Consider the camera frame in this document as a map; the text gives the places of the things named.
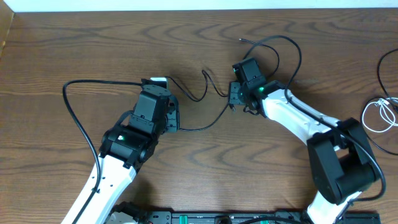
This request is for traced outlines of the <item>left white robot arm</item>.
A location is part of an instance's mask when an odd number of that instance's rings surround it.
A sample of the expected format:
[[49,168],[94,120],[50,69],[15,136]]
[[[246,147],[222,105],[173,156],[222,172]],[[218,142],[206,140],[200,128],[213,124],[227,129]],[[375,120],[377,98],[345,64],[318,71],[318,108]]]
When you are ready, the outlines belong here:
[[164,133],[180,128],[178,101],[166,78],[142,80],[133,110],[107,130],[95,166],[64,223],[104,223],[114,204],[154,153]]

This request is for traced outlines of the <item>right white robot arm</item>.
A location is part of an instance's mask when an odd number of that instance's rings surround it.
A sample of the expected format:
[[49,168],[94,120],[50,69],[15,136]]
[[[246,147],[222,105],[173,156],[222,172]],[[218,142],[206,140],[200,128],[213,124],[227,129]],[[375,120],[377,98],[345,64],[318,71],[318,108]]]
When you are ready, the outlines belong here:
[[230,104],[281,124],[307,146],[318,192],[303,221],[340,221],[361,193],[383,179],[359,121],[340,121],[311,108],[281,82],[268,82],[254,58],[234,64],[233,71],[237,80],[230,84]]

